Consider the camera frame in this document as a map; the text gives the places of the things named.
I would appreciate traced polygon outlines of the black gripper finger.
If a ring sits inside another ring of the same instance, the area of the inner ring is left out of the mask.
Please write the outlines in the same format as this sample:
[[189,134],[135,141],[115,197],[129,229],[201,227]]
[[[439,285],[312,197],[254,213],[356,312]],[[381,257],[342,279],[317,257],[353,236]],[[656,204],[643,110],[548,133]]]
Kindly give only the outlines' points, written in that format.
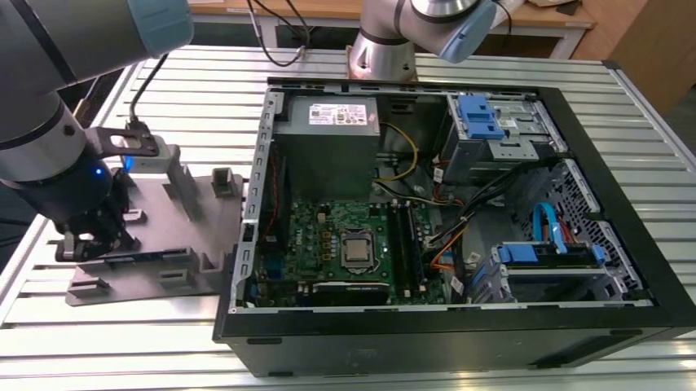
[[87,244],[89,241],[82,239],[79,234],[66,231],[57,245],[57,261],[87,261]]
[[133,250],[138,240],[126,230],[123,209],[101,204],[85,216],[82,234],[91,234],[93,239],[81,242],[83,259],[97,259],[114,250]]

